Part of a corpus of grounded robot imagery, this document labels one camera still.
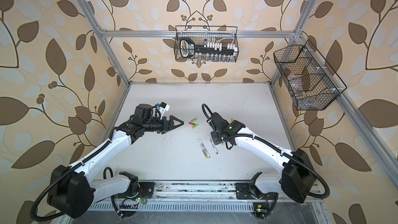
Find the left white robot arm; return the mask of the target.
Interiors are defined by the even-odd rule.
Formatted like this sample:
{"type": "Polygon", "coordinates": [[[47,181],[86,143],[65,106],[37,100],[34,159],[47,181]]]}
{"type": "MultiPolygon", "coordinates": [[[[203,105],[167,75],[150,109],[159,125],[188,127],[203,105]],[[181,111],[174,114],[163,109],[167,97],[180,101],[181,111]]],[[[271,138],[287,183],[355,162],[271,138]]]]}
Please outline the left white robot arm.
{"type": "Polygon", "coordinates": [[[82,216],[92,204],[128,191],[132,174],[123,172],[98,183],[96,175],[114,157],[131,146],[145,132],[165,134],[181,127],[184,122],[174,116],[142,119],[132,115],[115,127],[112,136],[82,159],[68,167],[53,170],[50,185],[34,201],[30,217],[35,222],[45,222],[67,215],[82,216]]]}

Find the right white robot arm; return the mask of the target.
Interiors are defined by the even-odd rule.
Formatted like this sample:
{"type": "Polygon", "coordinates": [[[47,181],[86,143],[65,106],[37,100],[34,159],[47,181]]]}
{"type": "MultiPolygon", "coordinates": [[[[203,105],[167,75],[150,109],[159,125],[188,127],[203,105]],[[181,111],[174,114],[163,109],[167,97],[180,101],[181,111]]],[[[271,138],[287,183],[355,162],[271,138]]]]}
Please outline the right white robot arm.
{"type": "Polygon", "coordinates": [[[218,113],[207,116],[207,123],[212,128],[210,136],[218,145],[228,144],[244,148],[270,164],[277,172],[276,176],[256,174],[253,179],[250,194],[259,198],[260,195],[271,192],[283,192],[291,200],[304,203],[308,196],[326,199],[330,195],[327,182],[317,173],[306,152],[301,149],[292,151],[277,146],[258,136],[243,123],[223,119],[218,113]]]}

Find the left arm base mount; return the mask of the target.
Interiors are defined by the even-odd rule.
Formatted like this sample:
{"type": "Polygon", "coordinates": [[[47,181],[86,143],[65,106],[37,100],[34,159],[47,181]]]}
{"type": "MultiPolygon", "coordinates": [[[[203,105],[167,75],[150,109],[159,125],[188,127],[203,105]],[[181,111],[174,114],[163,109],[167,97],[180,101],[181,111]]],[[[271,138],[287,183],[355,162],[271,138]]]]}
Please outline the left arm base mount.
{"type": "Polygon", "coordinates": [[[147,200],[152,197],[154,186],[154,182],[136,182],[127,192],[118,194],[115,202],[120,212],[120,217],[127,218],[133,216],[138,211],[138,208],[146,204],[147,200]]]}

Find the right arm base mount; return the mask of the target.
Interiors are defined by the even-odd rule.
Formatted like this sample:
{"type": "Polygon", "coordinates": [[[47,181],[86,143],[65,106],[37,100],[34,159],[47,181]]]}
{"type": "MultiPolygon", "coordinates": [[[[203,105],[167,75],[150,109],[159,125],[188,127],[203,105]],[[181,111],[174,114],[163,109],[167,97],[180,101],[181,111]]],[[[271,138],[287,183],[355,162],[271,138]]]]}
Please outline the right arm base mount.
{"type": "Polygon", "coordinates": [[[266,219],[274,210],[279,194],[276,192],[261,192],[254,183],[236,183],[236,198],[238,200],[260,200],[254,203],[252,215],[256,219],[266,219]]]}

